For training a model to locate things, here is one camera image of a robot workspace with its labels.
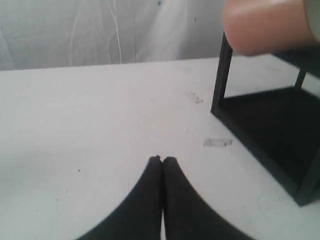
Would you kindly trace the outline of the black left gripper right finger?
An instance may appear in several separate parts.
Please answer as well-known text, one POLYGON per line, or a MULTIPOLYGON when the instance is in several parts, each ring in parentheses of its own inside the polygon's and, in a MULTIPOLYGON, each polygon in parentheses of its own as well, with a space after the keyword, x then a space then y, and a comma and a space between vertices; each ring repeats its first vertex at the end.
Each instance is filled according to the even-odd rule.
POLYGON ((195 191, 174 157, 162 162, 163 213, 168 240, 250 240, 195 191))

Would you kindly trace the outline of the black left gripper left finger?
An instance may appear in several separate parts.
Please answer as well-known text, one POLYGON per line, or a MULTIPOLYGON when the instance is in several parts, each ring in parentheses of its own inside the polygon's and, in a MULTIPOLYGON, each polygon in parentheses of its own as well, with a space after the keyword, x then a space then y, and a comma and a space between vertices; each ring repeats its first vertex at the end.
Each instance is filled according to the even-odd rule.
POLYGON ((162 224, 162 162, 147 165, 127 197, 80 240, 159 240, 162 224))

